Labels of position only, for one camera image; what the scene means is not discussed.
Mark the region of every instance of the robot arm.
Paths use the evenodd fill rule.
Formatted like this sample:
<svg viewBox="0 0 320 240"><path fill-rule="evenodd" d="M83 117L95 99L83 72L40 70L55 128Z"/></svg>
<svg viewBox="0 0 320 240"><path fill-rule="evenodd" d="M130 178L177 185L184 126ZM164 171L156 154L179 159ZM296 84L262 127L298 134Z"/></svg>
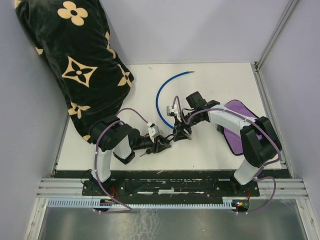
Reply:
<svg viewBox="0 0 320 240"><path fill-rule="evenodd" d="M218 124L237 134L241 138L245 159L230 179L231 184L236 190L239 190L249 184L260 168L263 167L264 163L272 159L277 154L271 143L261 134L261 132L246 120L256 123L264 132L267 133L278 148L280 150L282 149L278 136L268 118L263 116L255 119L253 117L241 115L226 108L217 101L212 100L207 102L202 98L199 92L191 94L186 98L186 100L190 107L194 109L193 112L188 113L187 115L183 115L182 112L180 113L188 124L182 121L181 117L176 116L178 109L177 106L167 107L167 114L169 116L174 116L175 118L173 133L176 138L174 141L191 139L191 127L203 121Z"/></svg>
<svg viewBox="0 0 320 240"><path fill-rule="evenodd" d="M93 143L96 144L101 133L109 125L119 120L115 115L111 115L94 123L89 130ZM141 136L139 130L132 128L128 124L116 124L103 135L99 142L97 156L98 176L102 183L111 176L110 164L112 155L126 165L135 158L135 150L147 149L145 154L156 154L171 148L170 142L161 135L156 125L148 123L148 132L149 134L146 136ZM92 171L92 176L96 178L94 171Z"/></svg>

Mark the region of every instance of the flower pattern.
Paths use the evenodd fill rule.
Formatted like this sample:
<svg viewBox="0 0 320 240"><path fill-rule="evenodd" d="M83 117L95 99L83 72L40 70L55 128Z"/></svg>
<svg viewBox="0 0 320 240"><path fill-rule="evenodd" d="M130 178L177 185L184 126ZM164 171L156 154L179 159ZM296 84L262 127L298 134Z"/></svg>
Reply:
<svg viewBox="0 0 320 240"><path fill-rule="evenodd" d="M71 106L72 108L70 108L68 110L69 114L72 115L76 115L78 119L81 119L82 115L81 115L81 111L87 111L88 109L90 109L90 106L78 106L76 103L71 102Z"/></svg>
<svg viewBox="0 0 320 240"><path fill-rule="evenodd" d="M122 72L122 75L123 75L123 78L121 78L118 86L124 86L124 85L128 84L129 87L131 88L132 87L132 83L131 83L131 81L129 79L130 72L125 72L120 64L118 64L118 67L121 69L121 72Z"/></svg>
<svg viewBox="0 0 320 240"><path fill-rule="evenodd" d="M68 56L68 60L68 67L65 70L64 74L62 74L62 77L75 80L78 83L83 84L87 88L89 88L90 78L98 67L83 65L70 56Z"/></svg>
<svg viewBox="0 0 320 240"><path fill-rule="evenodd" d="M35 47L35 50L36 50L36 52L37 52L39 55L41 55L41 54L43 54L43 53L44 53L44 50L43 50L43 49L41 49L41 48L37 48L37 47Z"/></svg>
<svg viewBox="0 0 320 240"><path fill-rule="evenodd" d="M58 15L63 19L70 19L74 25L82 26L85 24L84 19L88 17L88 12L82 7L76 6L72 1L65 1L63 3L65 8L58 10Z"/></svg>
<svg viewBox="0 0 320 240"><path fill-rule="evenodd" d="M21 0L14 0L14 8L17 8L20 3L21 3Z"/></svg>
<svg viewBox="0 0 320 240"><path fill-rule="evenodd" d="M91 138L90 135L85 135L85 136L83 136L83 139L86 140L87 142L89 141L90 138Z"/></svg>
<svg viewBox="0 0 320 240"><path fill-rule="evenodd" d="M109 43L110 34L109 34L108 31L105 33L105 38L108 40L108 46L106 46L106 49L107 49L110 53L112 53L113 59L115 59L117 55L116 55L115 50L113 50L113 49L110 47L110 43Z"/></svg>

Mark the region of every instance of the black mounting plate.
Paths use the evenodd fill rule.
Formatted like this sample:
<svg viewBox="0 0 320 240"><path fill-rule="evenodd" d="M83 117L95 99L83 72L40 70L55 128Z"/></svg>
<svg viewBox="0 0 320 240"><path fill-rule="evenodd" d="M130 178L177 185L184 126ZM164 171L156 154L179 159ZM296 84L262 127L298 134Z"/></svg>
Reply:
<svg viewBox="0 0 320 240"><path fill-rule="evenodd" d="M222 197L247 197L248 189L252 197L260 196L258 184L252 182L248 188L235 193L227 177L218 177L211 172L186 171L128 172L117 171L103 183L103 187L113 194L116 190L119 200L125 204L222 204ZM105 196L95 179L84 182L83 196Z"/></svg>

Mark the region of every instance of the gray wall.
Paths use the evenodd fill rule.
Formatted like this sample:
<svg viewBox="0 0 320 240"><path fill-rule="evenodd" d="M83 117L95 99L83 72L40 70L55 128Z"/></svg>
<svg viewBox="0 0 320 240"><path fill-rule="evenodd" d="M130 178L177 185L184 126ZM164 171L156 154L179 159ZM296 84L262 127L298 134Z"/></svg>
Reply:
<svg viewBox="0 0 320 240"><path fill-rule="evenodd" d="M303 0L262 69L295 175L320 221L320 1Z"/></svg>
<svg viewBox="0 0 320 240"><path fill-rule="evenodd" d="M23 239L41 177L57 153L67 111L28 41L13 0L0 1L0 239Z"/></svg>
<svg viewBox="0 0 320 240"><path fill-rule="evenodd" d="M126 63L254 62L289 0L100 0Z"/></svg>

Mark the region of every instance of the metal floor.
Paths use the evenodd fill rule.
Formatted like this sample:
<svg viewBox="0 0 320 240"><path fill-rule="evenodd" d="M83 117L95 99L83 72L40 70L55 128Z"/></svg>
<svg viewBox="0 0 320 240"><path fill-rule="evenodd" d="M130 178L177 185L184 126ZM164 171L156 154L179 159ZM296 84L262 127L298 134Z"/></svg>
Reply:
<svg viewBox="0 0 320 240"><path fill-rule="evenodd" d="M252 200L254 209L264 203ZM251 215L214 209L136 209L97 214L48 207L39 240L307 240L295 200L274 200Z"/></svg>

